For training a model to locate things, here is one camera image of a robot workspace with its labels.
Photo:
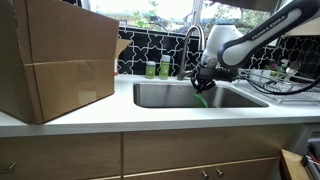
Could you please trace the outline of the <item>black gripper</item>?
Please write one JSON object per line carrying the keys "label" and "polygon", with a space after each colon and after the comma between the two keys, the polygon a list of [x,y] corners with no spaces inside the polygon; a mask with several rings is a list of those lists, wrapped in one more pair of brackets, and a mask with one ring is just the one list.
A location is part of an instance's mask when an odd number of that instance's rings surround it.
{"label": "black gripper", "polygon": [[198,74],[198,82],[200,86],[196,83],[197,79],[195,77],[191,78],[191,84],[196,90],[196,94],[201,94],[202,92],[208,91],[216,86],[216,81],[232,82],[237,76],[238,74],[236,72],[232,72],[223,68],[211,69],[201,67]]}

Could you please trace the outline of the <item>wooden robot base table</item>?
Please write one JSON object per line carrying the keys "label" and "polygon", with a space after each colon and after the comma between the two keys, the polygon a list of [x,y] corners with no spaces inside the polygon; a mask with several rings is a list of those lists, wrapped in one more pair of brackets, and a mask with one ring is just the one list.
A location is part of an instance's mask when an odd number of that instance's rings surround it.
{"label": "wooden robot base table", "polygon": [[281,149],[279,157],[281,180],[311,180],[305,167],[301,164],[300,155]]}

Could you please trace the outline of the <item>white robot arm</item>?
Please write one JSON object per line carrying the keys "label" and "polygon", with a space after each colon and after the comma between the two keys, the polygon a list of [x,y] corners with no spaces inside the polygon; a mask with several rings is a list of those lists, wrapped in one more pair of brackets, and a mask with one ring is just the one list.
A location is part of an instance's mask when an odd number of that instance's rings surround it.
{"label": "white robot arm", "polygon": [[260,48],[276,38],[319,17],[320,0],[291,0],[269,19],[243,35],[234,25],[214,25],[197,67],[191,78],[197,93],[215,86],[216,80],[232,82],[241,79],[238,69]]}

